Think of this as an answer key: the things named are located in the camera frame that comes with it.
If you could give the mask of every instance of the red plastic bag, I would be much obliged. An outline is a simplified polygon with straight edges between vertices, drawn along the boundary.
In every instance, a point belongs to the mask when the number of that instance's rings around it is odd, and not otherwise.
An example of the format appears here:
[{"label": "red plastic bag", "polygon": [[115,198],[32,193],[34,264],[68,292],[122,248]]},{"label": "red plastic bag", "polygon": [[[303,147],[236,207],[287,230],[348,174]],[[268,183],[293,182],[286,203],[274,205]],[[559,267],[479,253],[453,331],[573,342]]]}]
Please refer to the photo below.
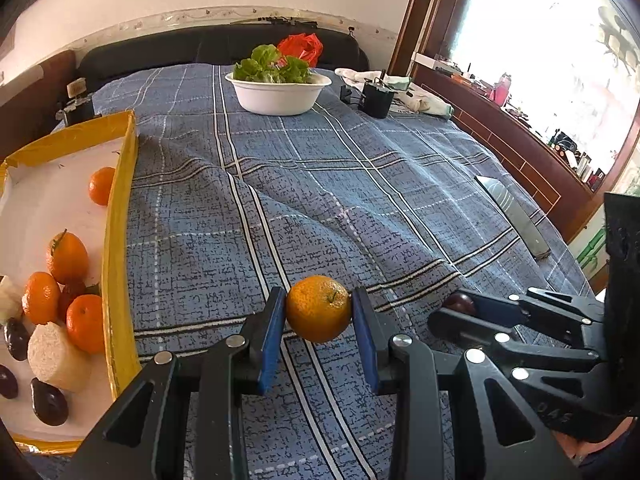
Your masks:
[{"label": "red plastic bag", "polygon": [[296,56],[309,66],[316,66],[322,54],[322,43],[315,34],[291,34],[278,44],[278,50],[283,56]]}]

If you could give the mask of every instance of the bottle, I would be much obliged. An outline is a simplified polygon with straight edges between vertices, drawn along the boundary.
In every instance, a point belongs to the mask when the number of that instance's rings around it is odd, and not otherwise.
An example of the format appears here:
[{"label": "bottle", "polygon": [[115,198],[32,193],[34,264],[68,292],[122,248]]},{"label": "bottle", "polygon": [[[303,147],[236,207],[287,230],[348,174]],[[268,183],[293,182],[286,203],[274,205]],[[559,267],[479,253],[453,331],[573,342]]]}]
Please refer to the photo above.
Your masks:
[{"label": "bottle", "polygon": [[500,79],[495,85],[494,91],[494,102],[498,106],[504,106],[505,102],[507,102],[507,97],[509,95],[509,88],[511,87],[511,76],[508,74],[502,74]]}]

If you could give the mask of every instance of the yellow tray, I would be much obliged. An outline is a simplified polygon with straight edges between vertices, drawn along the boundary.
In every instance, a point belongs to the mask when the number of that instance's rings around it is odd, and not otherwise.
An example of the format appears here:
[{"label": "yellow tray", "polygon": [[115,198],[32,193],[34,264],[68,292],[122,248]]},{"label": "yellow tray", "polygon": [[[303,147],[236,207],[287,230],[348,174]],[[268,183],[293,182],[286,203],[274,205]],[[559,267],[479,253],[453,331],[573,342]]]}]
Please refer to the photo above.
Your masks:
[{"label": "yellow tray", "polygon": [[[23,286],[32,272],[46,270],[45,247],[67,228],[87,247],[87,284],[102,285],[106,358],[92,357],[92,378],[85,390],[65,393],[69,403],[65,424],[46,426],[36,418],[31,410],[29,364],[15,361],[0,345],[0,363],[16,375],[20,389],[17,399],[0,397],[0,416],[24,451],[74,452],[140,370],[126,269],[127,209],[137,154],[133,112],[121,112],[38,139],[0,166],[0,274]],[[105,210],[90,201],[86,186],[96,169],[114,165]]]}]

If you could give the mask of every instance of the tangerine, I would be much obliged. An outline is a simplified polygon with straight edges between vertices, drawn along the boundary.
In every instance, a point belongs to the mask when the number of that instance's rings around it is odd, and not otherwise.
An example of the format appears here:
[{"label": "tangerine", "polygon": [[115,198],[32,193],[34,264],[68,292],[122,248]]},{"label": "tangerine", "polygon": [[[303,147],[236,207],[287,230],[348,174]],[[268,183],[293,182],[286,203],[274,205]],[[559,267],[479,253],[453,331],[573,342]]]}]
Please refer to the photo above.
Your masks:
[{"label": "tangerine", "polygon": [[58,283],[81,282],[89,271],[89,255],[84,244],[66,229],[49,242],[47,269]]},{"label": "tangerine", "polygon": [[103,354],[102,298],[95,294],[75,298],[66,311],[66,332],[79,349],[89,354]]},{"label": "tangerine", "polygon": [[55,321],[58,314],[60,287],[47,272],[34,272],[27,280],[22,297],[24,315],[33,324]]},{"label": "tangerine", "polygon": [[291,287],[287,321],[300,337],[325,343],[338,337],[351,320],[347,290],[327,276],[309,276]]},{"label": "tangerine", "polygon": [[111,194],[111,184],[115,168],[100,168],[89,179],[89,198],[97,205],[107,205]]}]

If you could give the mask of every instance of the bed sheet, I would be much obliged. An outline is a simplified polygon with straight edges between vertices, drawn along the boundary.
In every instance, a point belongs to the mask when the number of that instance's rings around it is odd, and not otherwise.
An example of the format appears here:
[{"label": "bed sheet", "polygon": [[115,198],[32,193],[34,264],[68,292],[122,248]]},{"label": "bed sheet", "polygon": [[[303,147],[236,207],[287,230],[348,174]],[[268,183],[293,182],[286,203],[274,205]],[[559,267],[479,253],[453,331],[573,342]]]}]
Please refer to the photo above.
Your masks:
[{"label": "bed sheet", "polygon": [[[188,355],[235,333],[270,287],[326,274],[364,285],[375,309],[432,348],[427,317],[459,287],[496,296],[529,286],[592,296],[556,229],[494,155],[452,122],[376,120],[338,98],[266,117],[239,106],[231,67],[145,70],[94,95],[97,112],[136,113],[140,152],[127,269],[140,360]],[[499,178],[551,248],[536,262],[474,181]],[[553,344],[520,329],[528,342]],[[451,424],[442,396],[446,476]],[[314,345],[288,332],[272,389],[244,397],[252,478],[386,479],[395,397],[366,385],[353,327]],[[193,416],[185,478],[193,475]],[[34,457],[46,478],[64,458]]]}]

